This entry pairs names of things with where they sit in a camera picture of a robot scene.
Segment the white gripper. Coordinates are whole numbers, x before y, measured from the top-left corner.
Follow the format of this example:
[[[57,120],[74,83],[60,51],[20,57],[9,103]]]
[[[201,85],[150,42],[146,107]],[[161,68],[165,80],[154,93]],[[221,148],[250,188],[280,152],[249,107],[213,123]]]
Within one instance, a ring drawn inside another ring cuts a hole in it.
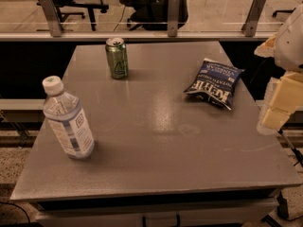
[[[257,131],[274,134],[303,106],[303,5],[299,5],[285,23],[254,54],[273,57],[277,66],[287,71],[280,79],[270,78],[261,107]]]

